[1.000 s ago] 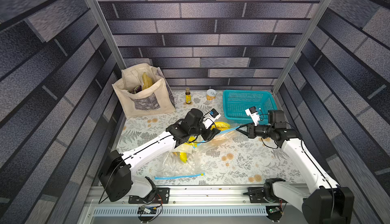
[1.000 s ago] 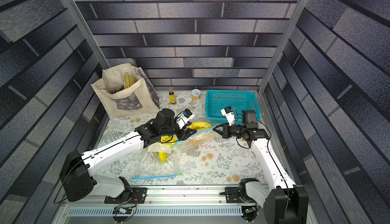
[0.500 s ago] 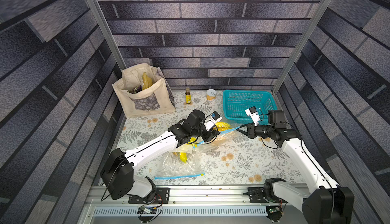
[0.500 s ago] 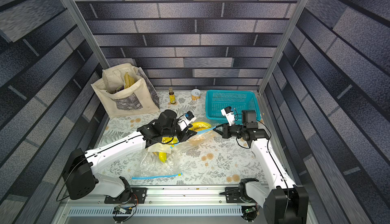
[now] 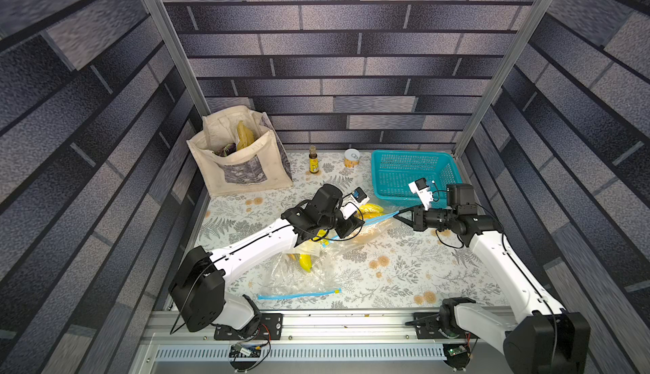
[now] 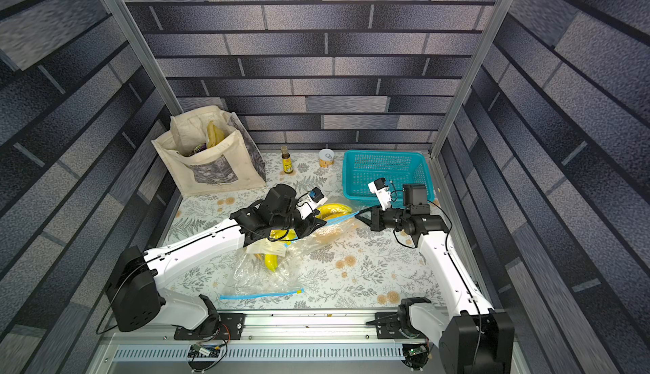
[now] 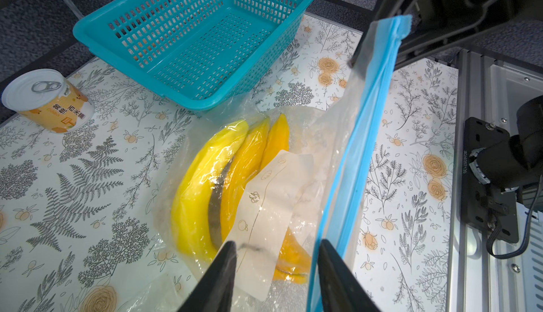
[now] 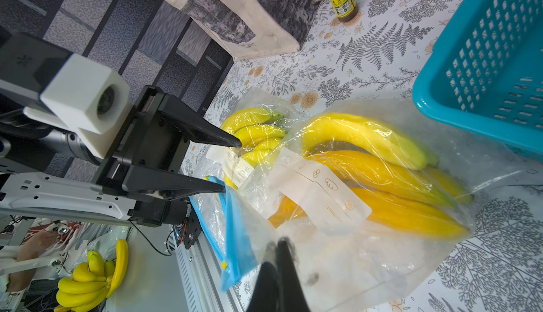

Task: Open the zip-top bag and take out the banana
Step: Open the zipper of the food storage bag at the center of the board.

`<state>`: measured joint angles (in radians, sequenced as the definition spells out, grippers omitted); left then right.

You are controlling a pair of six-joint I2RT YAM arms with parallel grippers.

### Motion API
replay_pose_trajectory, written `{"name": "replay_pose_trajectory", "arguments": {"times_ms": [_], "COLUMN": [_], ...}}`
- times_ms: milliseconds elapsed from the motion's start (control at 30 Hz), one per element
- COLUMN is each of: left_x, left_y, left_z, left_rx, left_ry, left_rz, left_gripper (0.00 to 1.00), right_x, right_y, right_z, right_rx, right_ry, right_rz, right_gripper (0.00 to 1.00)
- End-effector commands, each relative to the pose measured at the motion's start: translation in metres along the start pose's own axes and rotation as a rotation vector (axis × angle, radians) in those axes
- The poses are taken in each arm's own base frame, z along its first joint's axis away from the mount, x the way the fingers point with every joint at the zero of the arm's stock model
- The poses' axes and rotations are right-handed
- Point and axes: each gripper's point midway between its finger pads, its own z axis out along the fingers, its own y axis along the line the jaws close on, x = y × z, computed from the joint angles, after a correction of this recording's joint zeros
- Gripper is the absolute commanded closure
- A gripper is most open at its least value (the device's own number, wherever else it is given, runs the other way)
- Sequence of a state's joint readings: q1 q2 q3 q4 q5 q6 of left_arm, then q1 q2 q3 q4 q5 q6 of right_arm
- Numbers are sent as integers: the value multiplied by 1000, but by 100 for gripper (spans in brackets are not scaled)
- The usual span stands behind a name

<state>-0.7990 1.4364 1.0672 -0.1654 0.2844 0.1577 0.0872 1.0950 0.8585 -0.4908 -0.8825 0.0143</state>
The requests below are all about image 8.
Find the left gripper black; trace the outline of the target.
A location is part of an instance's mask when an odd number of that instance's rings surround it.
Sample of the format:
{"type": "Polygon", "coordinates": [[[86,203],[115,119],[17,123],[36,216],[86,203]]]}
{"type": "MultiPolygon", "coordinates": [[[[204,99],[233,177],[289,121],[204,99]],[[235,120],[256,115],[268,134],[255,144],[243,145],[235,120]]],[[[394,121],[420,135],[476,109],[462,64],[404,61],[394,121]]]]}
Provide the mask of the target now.
{"type": "Polygon", "coordinates": [[[180,175],[190,141],[242,148],[177,97],[144,87],[93,177],[93,210],[186,210],[190,196],[224,193],[224,185],[180,175]]]}

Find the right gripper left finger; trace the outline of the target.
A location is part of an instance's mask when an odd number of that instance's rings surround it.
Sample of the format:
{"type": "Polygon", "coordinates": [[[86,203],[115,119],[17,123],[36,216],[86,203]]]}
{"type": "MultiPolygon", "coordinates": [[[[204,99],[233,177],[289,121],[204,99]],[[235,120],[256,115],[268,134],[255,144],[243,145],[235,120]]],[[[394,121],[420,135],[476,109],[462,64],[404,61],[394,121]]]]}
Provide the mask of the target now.
{"type": "Polygon", "coordinates": [[[261,265],[250,303],[245,311],[279,311],[279,275],[273,264],[265,262],[261,265]]]}

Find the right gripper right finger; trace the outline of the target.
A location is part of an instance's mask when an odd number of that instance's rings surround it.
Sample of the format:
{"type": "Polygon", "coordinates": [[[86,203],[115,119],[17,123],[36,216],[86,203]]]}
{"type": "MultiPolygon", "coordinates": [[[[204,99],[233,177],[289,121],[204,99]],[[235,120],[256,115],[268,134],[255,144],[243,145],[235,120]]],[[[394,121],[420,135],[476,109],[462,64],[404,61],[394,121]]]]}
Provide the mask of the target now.
{"type": "Polygon", "coordinates": [[[277,270],[279,311],[309,312],[287,238],[280,239],[277,245],[277,270]]]}

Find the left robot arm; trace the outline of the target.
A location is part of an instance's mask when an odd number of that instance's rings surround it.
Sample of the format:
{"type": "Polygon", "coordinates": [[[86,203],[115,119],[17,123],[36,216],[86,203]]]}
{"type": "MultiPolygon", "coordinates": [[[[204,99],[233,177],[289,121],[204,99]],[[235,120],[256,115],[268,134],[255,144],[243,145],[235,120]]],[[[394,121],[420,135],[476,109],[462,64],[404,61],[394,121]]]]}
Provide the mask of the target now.
{"type": "Polygon", "coordinates": [[[223,185],[179,172],[191,142],[240,148],[177,97],[136,103],[114,69],[1,31],[1,208],[25,217],[182,224],[189,197],[223,185]]]}

